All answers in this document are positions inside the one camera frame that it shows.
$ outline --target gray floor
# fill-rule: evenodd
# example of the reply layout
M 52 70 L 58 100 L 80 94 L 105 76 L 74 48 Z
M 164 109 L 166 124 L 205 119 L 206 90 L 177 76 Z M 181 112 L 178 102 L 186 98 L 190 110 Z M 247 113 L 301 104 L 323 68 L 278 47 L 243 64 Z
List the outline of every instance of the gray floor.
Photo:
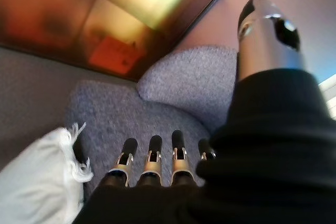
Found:
M 135 85 L 0 48 L 0 169 L 34 139 L 62 126 L 69 94 L 83 79 Z

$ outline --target pink wall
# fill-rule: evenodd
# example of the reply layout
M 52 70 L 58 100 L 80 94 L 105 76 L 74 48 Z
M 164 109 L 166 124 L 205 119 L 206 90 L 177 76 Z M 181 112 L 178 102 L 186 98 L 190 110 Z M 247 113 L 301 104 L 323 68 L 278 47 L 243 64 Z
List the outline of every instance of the pink wall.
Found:
M 218 0 L 178 49 L 217 44 L 238 48 L 237 23 L 248 0 Z M 336 1 L 271 0 L 296 24 L 306 65 L 321 82 L 336 73 Z

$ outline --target black sweater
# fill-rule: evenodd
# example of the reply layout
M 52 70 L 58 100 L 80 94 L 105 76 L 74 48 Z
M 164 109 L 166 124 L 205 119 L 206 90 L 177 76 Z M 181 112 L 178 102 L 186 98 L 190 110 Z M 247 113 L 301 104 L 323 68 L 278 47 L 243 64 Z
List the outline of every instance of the black sweater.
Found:
M 335 143 L 310 74 L 260 72 L 236 85 L 204 187 L 101 186 L 74 223 L 336 223 Z

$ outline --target glass surface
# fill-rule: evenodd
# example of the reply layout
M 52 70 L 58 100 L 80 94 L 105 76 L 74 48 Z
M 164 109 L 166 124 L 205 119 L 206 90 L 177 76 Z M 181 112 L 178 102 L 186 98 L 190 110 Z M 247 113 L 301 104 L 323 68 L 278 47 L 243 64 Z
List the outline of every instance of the glass surface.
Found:
M 0 44 L 138 80 L 211 0 L 0 0 Z

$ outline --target gray upholstered chair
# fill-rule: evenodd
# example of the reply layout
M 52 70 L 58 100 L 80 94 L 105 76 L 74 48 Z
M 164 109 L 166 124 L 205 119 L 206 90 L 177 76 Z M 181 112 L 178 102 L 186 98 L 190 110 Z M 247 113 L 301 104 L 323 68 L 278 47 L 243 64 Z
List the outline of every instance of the gray upholstered chair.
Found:
M 89 196 L 118 157 L 123 142 L 134 137 L 138 151 L 131 185 L 143 170 L 148 143 L 160 135 L 163 182 L 171 177 L 171 134 L 184 133 L 191 167 L 200 160 L 197 142 L 209 138 L 226 121 L 236 75 L 232 49 L 198 47 L 169 54 L 153 65 L 137 87 L 83 81 L 73 91 L 66 124 L 87 123 L 80 143 L 95 174 L 86 185 Z

